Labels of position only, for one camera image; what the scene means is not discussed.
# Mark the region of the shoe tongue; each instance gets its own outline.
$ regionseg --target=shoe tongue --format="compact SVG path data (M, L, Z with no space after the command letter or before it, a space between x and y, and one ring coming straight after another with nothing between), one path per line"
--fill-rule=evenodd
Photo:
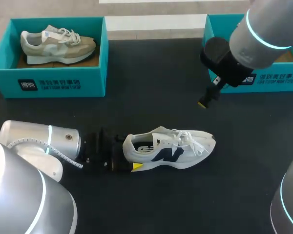
M53 32L53 33L58 33L58 29L53 27L52 25L48 25L46 28L45 28L45 31L48 31L48 32Z
M49 32L49 31L42 31L42 35L41 35L42 42L45 42L45 40L47 40L47 38L54 38L57 40L66 40L66 41L69 40L69 37L67 37L67 36L63 37L62 34Z
M153 149L158 148L160 145L163 144L163 140L170 141L172 138L168 135L161 134L161 133L152 133L153 136Z

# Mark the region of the shoe lace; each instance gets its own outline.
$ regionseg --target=shoe lace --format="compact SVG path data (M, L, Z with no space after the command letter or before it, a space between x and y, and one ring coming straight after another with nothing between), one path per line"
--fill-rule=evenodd
M71 45L78 45L81 42L79 34L74 33L74 30L70 32L65 28L60 28L58 32L62 33L62 38L69 36L69 40L60 40L59 43L70 43Z
M173 131L176 133L173 133L175 141L173 144L174 146L182 148L190 146L196 156L201 156L204 151L208 152L202 144L192 138L190 132L180 131L177 129L173 129Z

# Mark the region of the cable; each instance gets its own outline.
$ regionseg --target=cable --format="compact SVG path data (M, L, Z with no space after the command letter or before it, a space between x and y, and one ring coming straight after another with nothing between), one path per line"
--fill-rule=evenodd
M12 149L13 147L25 143L25 142L33 142L42 146L46 146L48 149L50 149L51 151L53 151L57 156L63 158L65 161L69 162L70 164L74 165L75 167L78 168L83 168L83 165L80 163L75 162L74 160L71 160L69 157L65 156L64 154L62 154L60 151L58 151L57 149L55 149L54 147L52 147L50 144L42 141L42 140L38 140L35 138L22 138L22 139L18 139L16 141L13 141L12 143L10 143L7 147L9 149Z

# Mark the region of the new balance logo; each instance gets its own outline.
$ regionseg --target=new balance logo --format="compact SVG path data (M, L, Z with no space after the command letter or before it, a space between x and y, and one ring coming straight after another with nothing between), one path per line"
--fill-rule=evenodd
M184 153L184 150L182 148L177 148L175 153L172 155L172 149L171 148L165 148L162 149L157 156L155 156L154 159L151 160L151 162L156 162L161 159L166 162L176 162L180 155Z
M153 149L154 149L153 146L150 146L150 147L148 147L148 146L140 146L138 148L138 152L147 153L147 152L151 152Z

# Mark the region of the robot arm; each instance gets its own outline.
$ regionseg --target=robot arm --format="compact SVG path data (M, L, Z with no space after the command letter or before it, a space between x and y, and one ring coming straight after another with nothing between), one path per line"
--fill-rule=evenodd
M218 77L199 104L218 99L225 84L237 87L255 69L272 65L293 46L293 0L256 0L231 35L207 41L201 61Z

